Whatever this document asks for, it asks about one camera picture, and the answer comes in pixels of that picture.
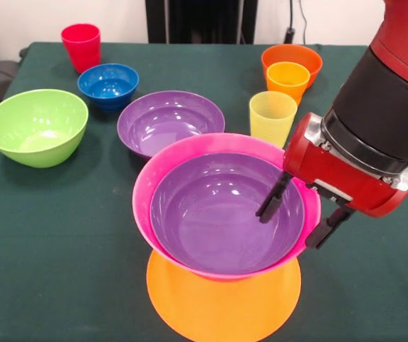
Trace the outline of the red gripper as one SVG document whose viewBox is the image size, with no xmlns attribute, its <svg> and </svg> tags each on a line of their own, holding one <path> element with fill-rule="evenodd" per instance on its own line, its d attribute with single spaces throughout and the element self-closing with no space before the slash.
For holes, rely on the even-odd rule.
<svg viewBox="0 0 408 342">
<path fill-rule="evenodd" d="M 262 224 L 271 221 L 282 203 L 291 175 L 311 187 L 323 189 L 323 196 L 334 197 L 351 209 L 340 207 L 321 220 L 305 240 L 309 249 L 319 249 L 352 216 L 352 209 L 369 217 L 383 217 L 395 210 L 408 195 L 408 167 L 390 177 L 366 172 L 347 161 L 327 142 L 321 129 L 322 118 L 308 113 L 299 122 L 285 151 L 282 175 L 256 211 Z"/>
</svg>

